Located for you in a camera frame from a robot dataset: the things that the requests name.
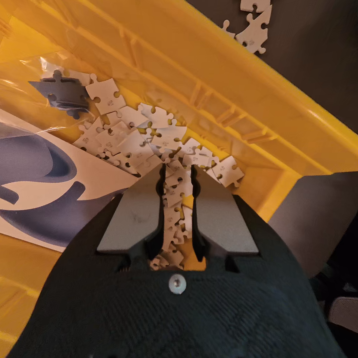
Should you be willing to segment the clear plastic bag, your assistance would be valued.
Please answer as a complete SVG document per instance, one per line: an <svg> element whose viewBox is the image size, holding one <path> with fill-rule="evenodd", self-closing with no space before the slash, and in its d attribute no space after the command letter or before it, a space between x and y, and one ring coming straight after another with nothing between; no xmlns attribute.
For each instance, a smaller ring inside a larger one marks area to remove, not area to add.
<svg viewBox="0 0 358 358"><path fill-rule="evenodd" d="M90 104L88 112L81 112L79 120L51 107L48 100L28 83L39 81L44 74L50 77L48 65L53 69L62 67L65 77L69 77L71 71L96 73L92 65L65 50L1 61L1 109L40 129L53 128L62 136L78 137L74 134L79 132L78 126L85 121L94 122L94 105Z"/></svg>

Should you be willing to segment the pile of puzzle pieces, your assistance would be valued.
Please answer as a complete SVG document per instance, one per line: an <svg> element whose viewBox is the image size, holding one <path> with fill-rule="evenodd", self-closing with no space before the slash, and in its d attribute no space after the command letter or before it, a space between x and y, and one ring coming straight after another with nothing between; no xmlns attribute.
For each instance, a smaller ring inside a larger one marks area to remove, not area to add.
<svg viewBox="0 0 358 358"><path fill-rule="evenodd" d="M178 268L186 271L204 270L194 250L192 240L191 166L196 164L224 187L239 186L244 173L236 160L223 160L192 137L187 127L177 124L172 113L160 107L140 103L136 108L126 104L122 95L115 96L118 87L114 79L102 82L95 74L69 72L79 77L89 90L88 99L99 100L100 116L91 123L85 121L82 135L73 143L76 147L99 157L111 165L143 178L159 164L165 164L164 242L160 253L150 262L153 270Z"/></svg>

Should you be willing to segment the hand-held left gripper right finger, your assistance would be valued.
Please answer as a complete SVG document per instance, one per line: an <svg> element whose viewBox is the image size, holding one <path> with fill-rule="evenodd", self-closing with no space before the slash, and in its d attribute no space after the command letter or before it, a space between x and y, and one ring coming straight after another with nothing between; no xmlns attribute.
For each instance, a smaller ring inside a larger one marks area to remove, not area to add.
<svg viewBox="0 0 358 358"><path fill-rule="evenodd" d="M198 261L258 255L258 247L230 191L197 165L191 166L191 182L192 245Z"/></svg>

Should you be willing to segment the yellow plastic bin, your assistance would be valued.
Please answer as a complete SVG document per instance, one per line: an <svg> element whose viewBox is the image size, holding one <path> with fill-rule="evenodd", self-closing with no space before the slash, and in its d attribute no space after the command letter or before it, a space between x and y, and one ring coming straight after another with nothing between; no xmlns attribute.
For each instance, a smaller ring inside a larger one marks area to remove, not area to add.
<svg viewBox="0 0 358 358"><path fill-rule="evenodd" d="M244 176L225 188L259 250L201 271L99 253L136 177L65 247L8 357L345 357L263 218L298 178L357 171L356 134L186 1L1 1L3 46L1 61L68 51L232 156Z"/></svg>

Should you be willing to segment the white card with blue shapes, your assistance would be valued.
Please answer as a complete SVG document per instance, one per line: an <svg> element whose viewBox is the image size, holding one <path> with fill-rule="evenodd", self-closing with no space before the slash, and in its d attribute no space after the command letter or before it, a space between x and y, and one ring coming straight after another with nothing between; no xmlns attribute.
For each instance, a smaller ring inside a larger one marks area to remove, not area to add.
<svg viewBox="0 0 358 358"><path fill-rule="evenodd" d="M1 110L0 232L62 252L135 176Z"/></svg>

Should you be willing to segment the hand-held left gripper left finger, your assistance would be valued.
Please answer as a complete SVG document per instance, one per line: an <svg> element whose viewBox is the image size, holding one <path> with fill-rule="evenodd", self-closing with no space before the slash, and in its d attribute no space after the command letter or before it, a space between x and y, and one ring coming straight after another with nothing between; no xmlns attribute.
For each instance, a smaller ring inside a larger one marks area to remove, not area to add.
<svg viewBox="0 0 358 358"><path fill-rule="evenodd" d="M165 164L128 188L97 247L99 253L154 259L164 241Z"/></svg>

